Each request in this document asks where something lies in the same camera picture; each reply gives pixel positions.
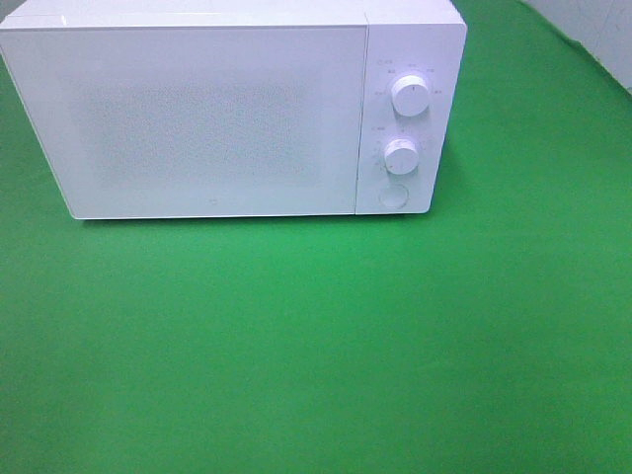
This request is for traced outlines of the round white door release button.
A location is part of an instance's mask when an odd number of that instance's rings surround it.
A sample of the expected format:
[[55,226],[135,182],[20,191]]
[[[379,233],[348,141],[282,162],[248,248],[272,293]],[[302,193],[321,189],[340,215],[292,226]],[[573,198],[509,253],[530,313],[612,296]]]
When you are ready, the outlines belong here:
[[380,203],[390,209],[398,209],[406,205],[409,199],[409,191],[403,185],[391,185],[379,193]]

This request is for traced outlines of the white microwave knob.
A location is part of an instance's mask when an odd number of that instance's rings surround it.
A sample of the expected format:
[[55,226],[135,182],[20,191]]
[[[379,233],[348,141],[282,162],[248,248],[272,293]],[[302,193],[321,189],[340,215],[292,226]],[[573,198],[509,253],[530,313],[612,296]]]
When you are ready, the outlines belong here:
[[396,79],[390,87],[394,111],[405,118],[422,114],[430,105],[428,81],[419,74],[408,74]]
[[384,148],[386,171],[392,175],[403,176],[416,170],[420,153],[415,142],[407,138],[395,139]]

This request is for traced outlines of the white microwave door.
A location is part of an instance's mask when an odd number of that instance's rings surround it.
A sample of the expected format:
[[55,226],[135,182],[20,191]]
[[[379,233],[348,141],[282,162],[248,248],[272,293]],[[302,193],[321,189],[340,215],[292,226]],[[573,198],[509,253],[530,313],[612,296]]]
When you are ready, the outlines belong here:
[[5,32],[72,216],[348,214],[363,27]]

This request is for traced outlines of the white microwave oven body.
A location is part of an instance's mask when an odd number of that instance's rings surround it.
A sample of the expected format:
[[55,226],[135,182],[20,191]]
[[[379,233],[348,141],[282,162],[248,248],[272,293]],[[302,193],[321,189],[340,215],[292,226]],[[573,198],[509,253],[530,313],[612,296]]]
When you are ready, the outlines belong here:
[[[424,213],[434,194],[467,27],[448,1],[27,1],[1,24],[5,32],[95,29],[248,29],[363,27],[366,30],[355,209],[348,214]],[[390,87],[408,74],[429,83],[429,107],[405,118]],[[388,173],[384,148],[416,143],[415,171]],[[405,206],[384,207],[391,185],[409,191]]]

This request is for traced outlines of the green table cloth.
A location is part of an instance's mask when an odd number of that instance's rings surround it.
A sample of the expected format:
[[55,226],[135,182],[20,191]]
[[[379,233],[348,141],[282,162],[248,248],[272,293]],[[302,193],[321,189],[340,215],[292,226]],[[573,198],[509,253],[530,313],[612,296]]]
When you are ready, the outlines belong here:
[[5,473],[627,473],[631,97],[468,26],[422,215],[76,221],[1,78]]

